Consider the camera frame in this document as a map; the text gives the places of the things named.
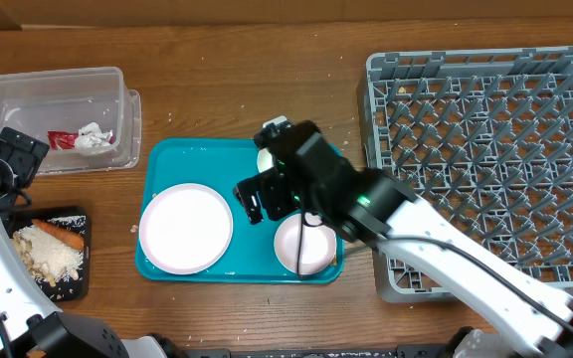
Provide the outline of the white bowl with cup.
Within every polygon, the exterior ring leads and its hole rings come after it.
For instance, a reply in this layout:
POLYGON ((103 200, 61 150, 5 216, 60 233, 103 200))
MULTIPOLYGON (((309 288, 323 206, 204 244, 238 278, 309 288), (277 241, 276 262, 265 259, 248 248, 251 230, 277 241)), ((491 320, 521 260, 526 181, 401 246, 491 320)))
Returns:
POLYGON ((267 148, 263 148, 258 152, 257 168, 260 173, 270 170, 274 167, 274 157, 271 155, 267 148))

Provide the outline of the red snack wrapper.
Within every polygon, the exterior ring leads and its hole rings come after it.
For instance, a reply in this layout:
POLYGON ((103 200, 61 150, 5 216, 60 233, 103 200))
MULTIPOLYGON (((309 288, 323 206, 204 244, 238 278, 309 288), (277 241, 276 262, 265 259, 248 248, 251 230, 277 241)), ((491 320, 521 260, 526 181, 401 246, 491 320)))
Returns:
POLYGON ((64 131, 49 131, 48 139, 53 150, 75 149, 75 143, 79 135, 64 131))

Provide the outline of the large white plate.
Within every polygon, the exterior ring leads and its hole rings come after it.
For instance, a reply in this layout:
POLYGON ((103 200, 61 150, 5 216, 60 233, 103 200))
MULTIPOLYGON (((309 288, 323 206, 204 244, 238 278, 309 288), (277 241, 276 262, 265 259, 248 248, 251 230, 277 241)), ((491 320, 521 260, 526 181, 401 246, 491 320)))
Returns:
POLYGON ((233 232, 233 214, 222 195, 208 186, 186 183, 163 190, 147 204, 138 240, 156 268, 187 275, 215 264, 233 232))

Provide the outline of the white tissue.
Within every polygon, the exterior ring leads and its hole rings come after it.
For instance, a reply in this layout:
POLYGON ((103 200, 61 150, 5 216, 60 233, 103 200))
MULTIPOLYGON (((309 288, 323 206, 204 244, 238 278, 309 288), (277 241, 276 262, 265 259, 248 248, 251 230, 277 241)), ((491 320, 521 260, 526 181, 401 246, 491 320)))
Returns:
POLYGON ((82 127, 78 131, 74 147, 76 149, 87 149, 110 146, 112 144, 113 132, 102 132, 96 122, 82 127))

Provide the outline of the pile of peanut shells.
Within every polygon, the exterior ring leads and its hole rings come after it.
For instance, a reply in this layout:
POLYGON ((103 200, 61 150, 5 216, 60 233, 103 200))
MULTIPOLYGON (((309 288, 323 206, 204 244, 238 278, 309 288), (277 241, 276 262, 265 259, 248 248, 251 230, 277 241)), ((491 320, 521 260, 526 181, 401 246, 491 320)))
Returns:
POLYGON ((61 281, 79 279, 79 268, 84 257, 56 238, 33 228, 15 232, 12 236, 15 250, 22 263, 36 281, 56 287, 61 281))

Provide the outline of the orange carrot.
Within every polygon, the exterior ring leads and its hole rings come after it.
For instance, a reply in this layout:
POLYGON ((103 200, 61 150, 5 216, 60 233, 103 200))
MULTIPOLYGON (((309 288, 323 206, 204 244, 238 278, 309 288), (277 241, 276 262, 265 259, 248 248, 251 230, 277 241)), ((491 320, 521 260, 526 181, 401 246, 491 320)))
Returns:
POLYGON ((76 233, 37 219, 32 219, 31 222, 43 232, 74 250, 82 251, 85 248, 84 238, 76 233))

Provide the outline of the pile of white rice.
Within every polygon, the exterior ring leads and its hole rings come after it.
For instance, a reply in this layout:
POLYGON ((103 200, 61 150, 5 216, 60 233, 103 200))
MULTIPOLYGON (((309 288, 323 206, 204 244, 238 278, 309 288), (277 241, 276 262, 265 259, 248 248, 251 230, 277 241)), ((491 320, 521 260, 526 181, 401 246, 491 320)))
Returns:
POLYGON ((31 277, 55 287, 81 278, 84 237, 50 221, 33 219, 12 234, 13 246, 31 277))

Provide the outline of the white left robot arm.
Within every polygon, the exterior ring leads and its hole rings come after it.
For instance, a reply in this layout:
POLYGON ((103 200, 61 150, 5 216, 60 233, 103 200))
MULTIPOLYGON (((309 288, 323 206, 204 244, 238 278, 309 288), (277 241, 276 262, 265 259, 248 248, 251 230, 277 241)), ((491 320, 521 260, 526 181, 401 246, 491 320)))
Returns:
POLYGON ((18 197, 31 183, 49 147, 9 129, 0 136, 0 357, 184 356, 159 334, 120 339, 99 319, 61 311, 37 286, 22 263, 4 221, 17 211, 18 197))

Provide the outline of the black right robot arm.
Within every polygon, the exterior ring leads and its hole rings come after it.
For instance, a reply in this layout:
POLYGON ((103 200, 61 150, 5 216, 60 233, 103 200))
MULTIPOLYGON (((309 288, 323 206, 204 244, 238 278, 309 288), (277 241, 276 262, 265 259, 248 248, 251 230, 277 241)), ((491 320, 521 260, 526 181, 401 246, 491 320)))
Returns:
POLYGON ((490 323, 510 354, 573 357, 573 296, 502 261, 381 169, 356 170, 311 121, 254 137, 269 169, 233 189, 252 224, 301 211, 348 242, 427 274, 490 323))

